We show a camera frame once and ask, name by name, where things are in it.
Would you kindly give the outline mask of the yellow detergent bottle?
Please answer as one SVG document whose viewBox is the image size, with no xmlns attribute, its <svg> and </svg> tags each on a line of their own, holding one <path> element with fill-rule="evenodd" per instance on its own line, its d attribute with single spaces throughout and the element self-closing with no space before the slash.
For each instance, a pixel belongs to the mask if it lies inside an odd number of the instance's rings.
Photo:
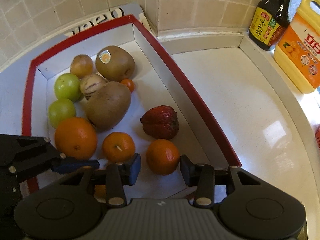
<svg viewBox="0 0 320 240">
<path fill-rule="evenodd" d="M 319 87 L 319 14 L 302 0 L 274 50 L 274 59 L 303 94 Z"/>
</svg>

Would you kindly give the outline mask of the large orange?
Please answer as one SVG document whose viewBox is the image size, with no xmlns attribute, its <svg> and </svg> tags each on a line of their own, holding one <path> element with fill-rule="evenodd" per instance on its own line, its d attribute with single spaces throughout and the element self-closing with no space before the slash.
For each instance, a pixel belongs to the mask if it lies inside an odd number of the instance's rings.
<svg viewBox="0 0 320 240">
<path fill-rule="evenodd" d="M 98 137 L 89 121 L 72 117 L 59 123 L 54 134 L 58 151 L 78 160 L 88 160 L 96 152 Z"/>
</svg>

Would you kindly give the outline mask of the small brown round fruit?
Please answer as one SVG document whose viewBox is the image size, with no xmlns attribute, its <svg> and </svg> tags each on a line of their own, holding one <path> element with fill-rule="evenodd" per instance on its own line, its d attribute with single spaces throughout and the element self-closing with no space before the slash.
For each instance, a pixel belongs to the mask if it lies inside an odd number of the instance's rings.
<svg viewBox="0 0 320 240">
<path fill-rule="evenodd" d="M 78 78 L 83 78 L 86 75 L 93 73 L 93 61 L 85 54 L 76 55 L 71 62 L 70 66 L 71 74 L 76 75 Z"/>
</svg>

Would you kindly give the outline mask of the brown kiwi without sticker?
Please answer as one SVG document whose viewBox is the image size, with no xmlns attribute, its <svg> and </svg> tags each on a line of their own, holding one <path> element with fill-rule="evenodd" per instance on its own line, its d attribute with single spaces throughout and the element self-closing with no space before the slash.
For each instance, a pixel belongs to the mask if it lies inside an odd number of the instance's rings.
<svg viewBox="0 0 320 240">
<path fill-rule="evenodd" d="M 107 131 L 122 120 L 130 104 L 130 90 L 121 83 L 111 81 L 89 98 L 85 115 L 99 131 Z"/>
</svg>

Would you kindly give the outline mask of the red patterned package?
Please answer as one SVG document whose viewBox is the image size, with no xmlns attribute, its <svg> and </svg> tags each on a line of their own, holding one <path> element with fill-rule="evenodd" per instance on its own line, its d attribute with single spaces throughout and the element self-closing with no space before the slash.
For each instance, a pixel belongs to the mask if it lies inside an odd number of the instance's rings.
<svg viewBox="0 0 320 240">
<path fill-rule="evenodd" d="M 318 127 L 316 128 L 315 138 L 316 138 L 318 147 L 320 148 L 320 125 L 318 125 Z"/>
</svg>

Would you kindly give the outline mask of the tiny orange kumquat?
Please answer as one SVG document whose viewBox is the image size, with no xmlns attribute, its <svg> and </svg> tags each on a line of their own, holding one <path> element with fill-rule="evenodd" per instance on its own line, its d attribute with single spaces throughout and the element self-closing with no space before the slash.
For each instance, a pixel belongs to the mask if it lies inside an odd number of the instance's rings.
<svg viewBox="0 0 320 240">
<path fill-rule="evenodd" d="M 135 83 L 131 79 L 123 79 L 120 83 L 125 85 L 131 93 L 135 90 Z"/>
</svg>

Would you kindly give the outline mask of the dark soy sauce bottle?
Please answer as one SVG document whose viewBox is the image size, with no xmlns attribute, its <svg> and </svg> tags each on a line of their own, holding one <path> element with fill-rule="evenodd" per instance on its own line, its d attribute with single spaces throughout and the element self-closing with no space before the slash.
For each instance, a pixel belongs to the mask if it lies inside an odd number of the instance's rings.
<svg viewBox="0 0 320 240">
<path fill-rule="evenodd" d="M 248 35 L 263 50 L 271 50 L 288 28 L 290 0 L 262 0 L 258 3 Z"/>
</svg>

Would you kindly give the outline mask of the green apple front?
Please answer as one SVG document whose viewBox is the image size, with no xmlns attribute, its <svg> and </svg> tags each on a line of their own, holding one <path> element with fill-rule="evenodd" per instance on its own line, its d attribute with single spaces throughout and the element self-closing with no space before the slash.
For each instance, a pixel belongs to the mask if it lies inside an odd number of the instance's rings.
<svg viewBox="0 0 320 240">
<path fill-rule="evenodd" d="M 67 98 L 56 100 L 48 107 L 48 120 L 54 128 L 57 128 L 63 120 L 75 116 L 75 106 L 73 102 Z"/>
</svg>

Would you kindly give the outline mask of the striped brown round fruit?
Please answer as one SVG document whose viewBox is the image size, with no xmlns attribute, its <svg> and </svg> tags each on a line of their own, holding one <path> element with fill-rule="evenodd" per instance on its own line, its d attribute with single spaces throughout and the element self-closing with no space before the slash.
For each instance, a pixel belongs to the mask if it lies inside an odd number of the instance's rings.
<svg viewBox="0 0 320 240">
<path fill-rule="evenodd" d="M 80 81 L 80 91 L 88 100 L 97 90 L 108 83 L 104 77 L 98 74 L 89 74 L 84 76 Z"/>
</svg>

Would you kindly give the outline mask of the mandarin front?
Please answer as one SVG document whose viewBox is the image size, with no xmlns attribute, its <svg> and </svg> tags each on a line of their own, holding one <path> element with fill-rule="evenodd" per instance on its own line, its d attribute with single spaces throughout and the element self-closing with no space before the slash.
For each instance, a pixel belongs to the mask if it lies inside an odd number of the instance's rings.
<svg viewBox="0 0 320 240">
<path fill-rule="evenodd" d="M 94 197 L 98 202 L 106 203 L 106 185 L 96 185 Z"/>
</svg>

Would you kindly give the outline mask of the red strawberry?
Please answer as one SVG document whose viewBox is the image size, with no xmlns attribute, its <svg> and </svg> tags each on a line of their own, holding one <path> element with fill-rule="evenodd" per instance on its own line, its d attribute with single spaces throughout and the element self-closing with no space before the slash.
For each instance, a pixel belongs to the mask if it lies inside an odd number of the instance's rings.
<svg viewBox="0 0 320 240">
<path fill-rule="evenodd" d="M 173 139 L 179 131 L 176 111 L 167 105 L 154 107 L 140 118 L 143 131 L 155 139 Z"/>
</svg>

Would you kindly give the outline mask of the mandarin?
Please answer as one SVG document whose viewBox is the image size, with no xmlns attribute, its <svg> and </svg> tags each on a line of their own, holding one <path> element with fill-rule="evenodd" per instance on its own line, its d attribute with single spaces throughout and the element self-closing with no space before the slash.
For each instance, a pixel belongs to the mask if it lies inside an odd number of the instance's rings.
<svg viewBox="0 0 320 240">
<path fill-rule="evenodd" d="M 106 185 L 96 185 L 94 197 L 98 202 L 106 203 Z"/>
<path fill-rule="evenodd" d="M 124 163 L 135 154 L 136 147 L 130 135 L 112 132 L 102 143 L 102 154 L 112 163 Z"/>
<path fill-rule="evenodd" d="M 180 161 L 178 148 L 170 141 L 157 139 L 146 151 L 146 162 L 150 170 L 161 176 L 172 174 Z"/>
</svg>

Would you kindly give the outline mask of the brown kiwi with sticker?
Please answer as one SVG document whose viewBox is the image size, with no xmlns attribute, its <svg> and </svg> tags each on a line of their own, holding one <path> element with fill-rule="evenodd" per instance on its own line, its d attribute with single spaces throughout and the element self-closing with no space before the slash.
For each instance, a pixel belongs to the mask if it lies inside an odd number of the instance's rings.
<svg viewBox="0 0 320 240">
<path fill-rule="evenodd" d="M 107 46 L 97 54 L 95 66 L 108 81 L 129 79 L 135 71 L 135 61 L 130 53 L 118 46 Z"/>
</svg>

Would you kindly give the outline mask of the green apple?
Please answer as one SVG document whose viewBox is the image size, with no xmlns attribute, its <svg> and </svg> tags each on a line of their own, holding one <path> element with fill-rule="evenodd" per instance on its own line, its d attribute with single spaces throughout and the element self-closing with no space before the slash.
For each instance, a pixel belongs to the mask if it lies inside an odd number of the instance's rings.
<svg viewBox="0 0 320 240">
<path fill-rule="evenodd" d="M 57 128 L 63 120 L 75 116 L 75 106 L 73 102 L 67 98 L 56 100 L 48 107 L 48 120 L 54 128 Z"/>
<path fill-rule="evenodd" d="M 78 101 L 81 97 L 79 78 L 71 73 L 60 75 L 54 83 L 54 93 L 57 99 Z"/>
</svg>

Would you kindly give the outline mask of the blue sleep tight mat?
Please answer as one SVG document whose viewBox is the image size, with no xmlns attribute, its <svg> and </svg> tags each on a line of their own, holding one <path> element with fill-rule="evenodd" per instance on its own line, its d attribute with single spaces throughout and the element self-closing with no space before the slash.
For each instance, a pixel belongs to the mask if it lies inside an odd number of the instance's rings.
<svg viewBox="0 0 320 240">
<path fill-rule="evenodd" d="M 106 9 L 96 12 L 77 20 L 69 26 L 63 27 L 61 30 L 55 31 L 49 37 L 36 42 L 25 50 L 23 55 L 18 56 L 12 63 L 6 63 L 6 67 L 1 68 L 1 133 L 22 134 L 22 108 L 25 83 L 30 63 L 34 58 L 80 31 L 85 31 L 93 26 L 129 14 L 133 14 L 148 31 L 151 31 L 150 24 L 138 4 L 120 5 L 111 10 Z"/>
</svg>

